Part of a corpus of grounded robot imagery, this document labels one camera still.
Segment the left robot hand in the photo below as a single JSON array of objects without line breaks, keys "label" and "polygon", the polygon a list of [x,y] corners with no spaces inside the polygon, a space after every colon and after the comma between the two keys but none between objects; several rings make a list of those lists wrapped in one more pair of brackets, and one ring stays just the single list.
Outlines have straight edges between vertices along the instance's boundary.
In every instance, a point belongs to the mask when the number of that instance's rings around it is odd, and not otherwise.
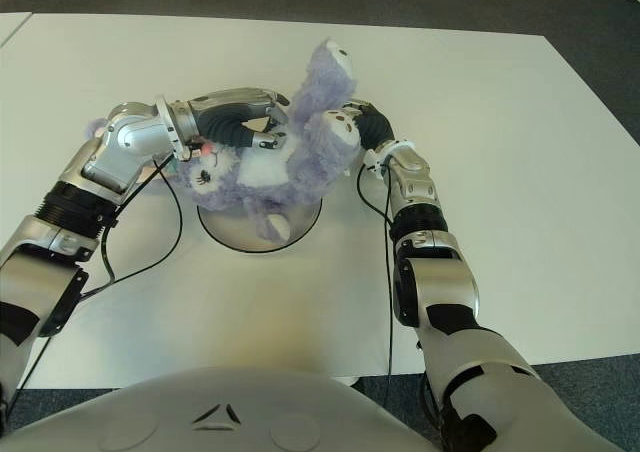
[{"label": "left robot hand", "polygon": [[281,148],[286,134],[272,129],[288,122],[283,107],[290,101],[269,89],[243,87],[211,92],[191,99],[199,134],[235,148]]}]

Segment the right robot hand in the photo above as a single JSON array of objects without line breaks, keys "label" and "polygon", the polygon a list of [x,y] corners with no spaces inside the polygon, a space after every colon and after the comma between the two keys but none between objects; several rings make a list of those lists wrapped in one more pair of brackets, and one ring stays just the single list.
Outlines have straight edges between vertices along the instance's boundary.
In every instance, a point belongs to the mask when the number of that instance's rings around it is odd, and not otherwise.
[{"label": "right robot hand", "polygon": [[352,116],[364,150],[375,150],[381,144],[395,140],[389,120],[373,104],[353,99],[342,109]]}]

